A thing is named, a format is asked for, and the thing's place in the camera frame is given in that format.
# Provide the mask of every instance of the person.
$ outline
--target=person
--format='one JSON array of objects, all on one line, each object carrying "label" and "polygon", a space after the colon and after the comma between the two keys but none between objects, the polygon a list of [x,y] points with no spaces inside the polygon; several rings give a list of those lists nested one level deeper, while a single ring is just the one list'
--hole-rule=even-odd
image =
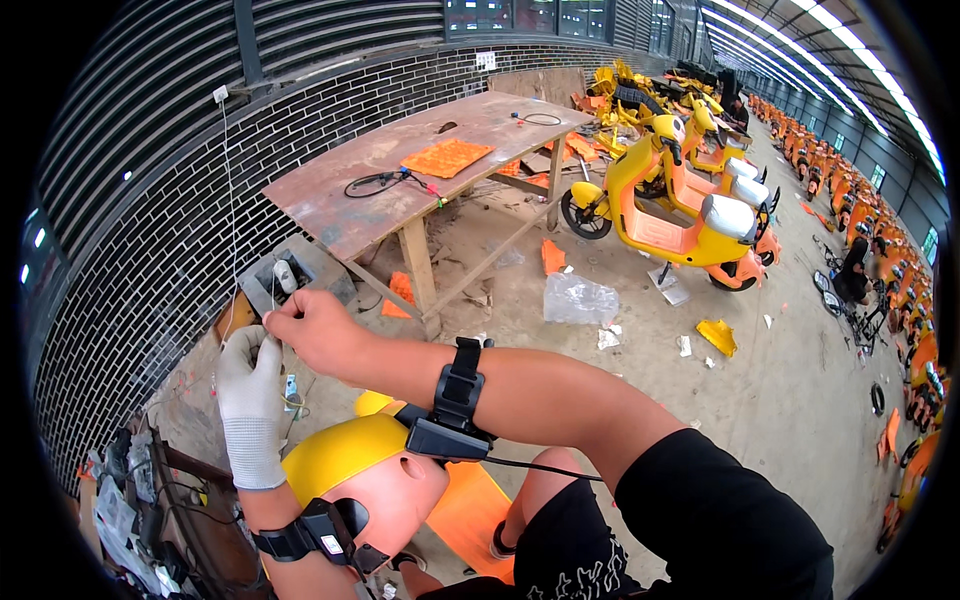
[{"label": "person", "polygon": [[[238,329],[215,373],[227,452],[251,530],[285,527],[302,506],[280,465],[276,431],[281,345],[318,374],[431,409],[453,346],[390,339],[357,324],[324,291],[298,290],[264,326]],[[485,348],[474,423],[499,438],[551,446],[543,465],[579,472],[582,451],[613,494],[631,534],[666,560],[670,582],[644,598],[715,595],[830,598],[833,548],[788,495],[601,369],[533,349]],[[641,592],[587,481],[531,470],[492,542],[515,556],[515,584],[476,577],[444,587],[399,554],[412,598],[620,598]],[[260,554],[281,600],[353,598],[357,578],[320,552],[281,563]]]},{"label": "person", "polygon": [[875,255],[887,255],[886,240],[875,236],[870,242],[862,231],[857,232],[844,258],[840,272],[833,279],[837,296],[844,302],[856,302],[863,306],[870,304],[871,278],[876,278],[876,263],[871,260]]},{"label": "person", "polygon": [[747,123],[750,122],[750,112],[747,110],[747,107],[743,106],[743,100],[739,96],[733,99],[733,124],[743,129],[745,132],[747,130]]}]

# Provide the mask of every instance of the wooden table leg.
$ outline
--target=wooden table leg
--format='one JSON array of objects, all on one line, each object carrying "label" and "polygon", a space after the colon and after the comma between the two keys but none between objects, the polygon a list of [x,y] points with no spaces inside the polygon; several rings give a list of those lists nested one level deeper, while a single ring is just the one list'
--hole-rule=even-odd
[{"label": "wooden table leg", "polygon": [[[553,153],[550,157],[550,186],[547,192],[547,201],[552,202],[560,194],[561,169],[564,167],[564,149],[566,148],[566,134],[553,140]],[[551,210],[546,215],[547,231],[557,230],[557,210]]]},{"label": "wooden table leg", "polygon": [[[437,288],[433,283],[433,269],[430,268],[430,252],[426,248],[426,229],[423,218],[414,219],[397,232],[400,248],[403,250],[403,262],[410,272],[410,283],[414,290],[417,308],[427,310],[437,302]],[[424,320],[426,339],[432,342],[440,335],[440,316],[434,315]]]}]

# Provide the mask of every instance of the paper scrap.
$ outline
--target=paper scrap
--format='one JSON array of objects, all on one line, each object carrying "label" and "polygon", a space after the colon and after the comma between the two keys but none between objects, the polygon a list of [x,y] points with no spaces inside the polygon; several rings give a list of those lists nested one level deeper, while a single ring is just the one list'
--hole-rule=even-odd
[{"label": "paper scrap", "polygon": [[616,339],[616,336],[613,335],[612,331],[608,331],[607,329],[597,329],[597,334],[599,338],[597,340],[597,347],[601,350],[620,345],[620,340]]},{"label": "paper scrap", "polygon": [[677,340],[677,344],[680,345],[681,357],[686,357],[693,353],[693,351],[690,349],[690,336],[688,335],[680,336],[680,339]]}]

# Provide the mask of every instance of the scooter seat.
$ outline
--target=scooter seat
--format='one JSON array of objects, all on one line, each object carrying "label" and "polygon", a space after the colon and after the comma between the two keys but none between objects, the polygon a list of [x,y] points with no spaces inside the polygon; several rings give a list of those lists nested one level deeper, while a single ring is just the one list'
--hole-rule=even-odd
[{"label": "scooter seat", "polygon": [[739,200],[710,194],[704,198],[700,214],[704,225],[717,233],[742,241],[753,241],[756,236],[754,210]]},{"label": "scooter seat", "polygon": [[746,160],[741,160],[740,158],[728,158],[727,164],[724,165],[723,170],[725,175],[729,175],[733,178],[738,175],[742,175],[750,180],[756,179],[756,175],[759,173],[754,165],[750,164]]},{"label": "scooter seat", "polygon": [[758,183],[753,178],[738,175],[733,178],[730,186],[730,195],[742,203],[757,209],[770,198],[770,190],[763,183]]}]

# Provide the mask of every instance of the black brick wall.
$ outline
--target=black brick wall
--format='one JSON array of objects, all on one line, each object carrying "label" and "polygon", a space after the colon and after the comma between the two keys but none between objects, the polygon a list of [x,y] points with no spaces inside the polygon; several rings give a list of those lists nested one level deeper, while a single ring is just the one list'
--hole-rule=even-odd
[{"label": "black brick wall", "polygon": [[[623,58],[636,72],[667,64],[639,52],[556,44],[442,46],[361,65],[228,124],[236,214],[236,268],[300,232],[260,190],[311,158],[380,125],[483,91],[477,52],[497,73],[561,66],[594,69]],[[150,398],[226,305],[233,289],[231,207],[224,134],[135,198],[86,255],[47,336],[36,378],[36,417],[55,474],[71,493],[90,448],[103,448]]]}]

